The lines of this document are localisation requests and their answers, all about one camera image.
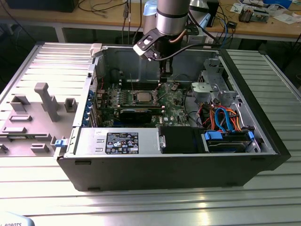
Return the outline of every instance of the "sticker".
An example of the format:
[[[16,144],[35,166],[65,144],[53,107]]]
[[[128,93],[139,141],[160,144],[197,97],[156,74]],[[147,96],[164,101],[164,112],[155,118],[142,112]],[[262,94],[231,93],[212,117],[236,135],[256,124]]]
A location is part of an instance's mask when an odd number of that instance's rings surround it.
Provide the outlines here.
[[[138,154],[138,133],[107,133],[105,150],[106,154]]]
[[[108,133],[107,129],[96,129],[94,132],[94,136],[103,136]]]
[[[9,137],[9,139],[26,139],[26,137]]]

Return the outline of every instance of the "power supply label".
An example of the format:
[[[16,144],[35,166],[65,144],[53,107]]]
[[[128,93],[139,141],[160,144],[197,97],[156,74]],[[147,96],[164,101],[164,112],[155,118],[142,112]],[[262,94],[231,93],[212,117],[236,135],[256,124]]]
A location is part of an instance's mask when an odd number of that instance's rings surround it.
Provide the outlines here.
[[[107,154],[138,154],[138,133],[107,133]]]

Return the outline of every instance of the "wooden table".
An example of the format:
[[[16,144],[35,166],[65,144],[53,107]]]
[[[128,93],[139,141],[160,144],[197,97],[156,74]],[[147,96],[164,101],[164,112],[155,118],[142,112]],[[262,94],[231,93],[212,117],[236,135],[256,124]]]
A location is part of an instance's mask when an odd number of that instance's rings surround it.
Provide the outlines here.
[[[103,3],[106,0],[92,0],[94,4]],[[295,41],[301,32],[301,23],[285,24],[274,18],[270,18],[267,23],[241,23],[238,21],[238,14],[231,13],[229,10],[235,0],[221,0],[224,13],[229,20],[238,23],[234,37],[243,39],[260,39],[260,40],[281,40]],[[111,3],[102,5],[101,8],[108,8],[122,3],[122,0],[113,0]],[[23,10],[9,9],[5,4],[6,9],[20,23],[35,26],[50,26],[54,27],[59,42],[66,42],[63,28],[86,28],[97,30],[121,30],[123,23],[123,6],[118,6],[107,10],[106,18],[96,15],[92,12],[86,12],[78,7],[72,13],[39,11],[39,10]],[[82,8],[90,9],[89,0],[81,4]],[[131,15],[131,31],[135,31],[140,23],[139,3],[132,3]],[[301,6],[292,4],[291,10],[301,10]],[[0,8],[0,23],[14,24],[15,22],[7,15],[3,8]],[[219,20],[215,19],[214,25],[207,30],[213,35],[218,35],[223,31]]]

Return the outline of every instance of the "chip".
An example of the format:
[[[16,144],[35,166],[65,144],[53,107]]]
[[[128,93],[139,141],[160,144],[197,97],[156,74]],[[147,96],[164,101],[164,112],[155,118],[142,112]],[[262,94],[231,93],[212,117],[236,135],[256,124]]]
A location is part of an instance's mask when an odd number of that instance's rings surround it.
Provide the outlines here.
[[[147,93],[147,92],[139,92],[139,93],[137,93],[137,100],[139,102],[150,102],[151,94]]]

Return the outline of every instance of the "workbench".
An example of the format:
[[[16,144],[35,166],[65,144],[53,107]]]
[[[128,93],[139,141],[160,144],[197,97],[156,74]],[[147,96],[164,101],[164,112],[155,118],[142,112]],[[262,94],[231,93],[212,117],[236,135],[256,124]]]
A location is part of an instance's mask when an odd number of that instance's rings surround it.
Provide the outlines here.
[[[94,4],[103,3],[103,0],[94,0]],[[256,39],[256,40],[277,40],[277,41],[296,41],[301,32],[301,23],[285,24],[274,18],[269,18],[267,23],[241,23],[238,21],[238,14],[231,13],[229,4],[235,3],[235,0],[221,0],[222,8],[229,20],[238,23],[234,38]],[[108,8],[121,4],[122,0],[113,0],[109,4],[103,5]],[[114,7],[107,10],[107,17],[96,15],[92,12],[86,12],[78,7],[72,13],[62,13],[53,11],[10,9],[5,3],[9,13],[23,25],[49,26],[54,27],[59,42],[66,42],[63,28],[81,28],[95,30],[121,30],[123,24],[123,6]],[[81,4],[84,9],[90,10],[89,1]],[[140,4],[132,3],[131,28],[130,31],[136,31],[140,23]],[[301,10],[301,6],[292,4],[290,10]],[[0,8],[0,24],[15,24],[15,21]],[[223,32],[219,20],[215,19],[214,25],[207,30],[214,36]]]
[[[93,62],[90,48],[91,44],[36,45],[0,94],[0,128],[12,110],[10,100],[15,94],[40,102],[33,94],[37,82],[47,82],[58,102],[65,100],[66,92],[67,97],[79,100],[76,89],[83,85],[86,66]],[[236,53],[234,60],[241,72],[252,70],[254,62],[258,65],[254,74],[244,78],[292,155],[275,171],[261,172],[243,187],[79,192],[49,154],[2,154],[1,210],[28,216],[35,226],[299,226],[301,96],[280,70],[274,75],[266,70],[276,67],[269,57],[258,57],[256,51],[231,52]],[[64,59],[67,54],[72,55],[68,60]],[[197,172],[196,177],[204,173]]]

